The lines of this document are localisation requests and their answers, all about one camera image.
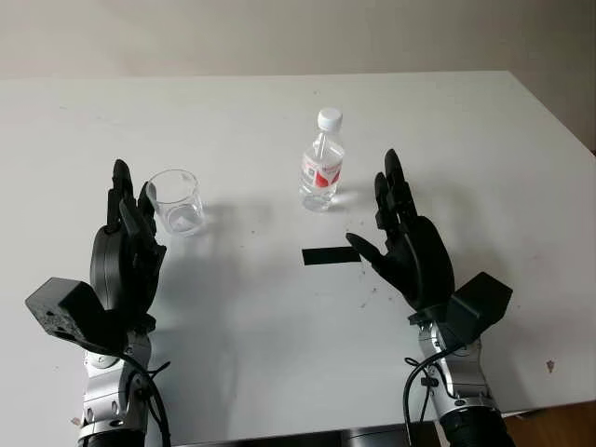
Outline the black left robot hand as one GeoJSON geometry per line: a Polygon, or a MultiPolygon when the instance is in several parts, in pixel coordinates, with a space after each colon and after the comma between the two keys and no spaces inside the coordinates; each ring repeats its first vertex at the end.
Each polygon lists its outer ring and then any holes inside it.
{"type": "Polygon", "coordinates": [[[90,284],[103,309],[125,331],[149,333],[156,328],[149,309],[167,248],[156,241],[150,185],[145,183],[135,195],[129,166],[122,159],[114,163],[112,181],[106,224],[94,238],[90,284]]]}

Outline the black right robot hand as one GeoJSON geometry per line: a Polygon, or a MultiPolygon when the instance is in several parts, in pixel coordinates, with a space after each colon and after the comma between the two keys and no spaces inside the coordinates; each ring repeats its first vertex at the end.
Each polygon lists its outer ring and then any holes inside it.
{"type": "Polygon", "coordinates": [[[363,237],[347,233],[350,245],[378,275],[397,289],[414,314],[412,324],[444,318],[454,293],[454,270],[437,227],[420,215],[395,150],[374,178],[377,227],[386,233],[386,253],[363,237]]]}

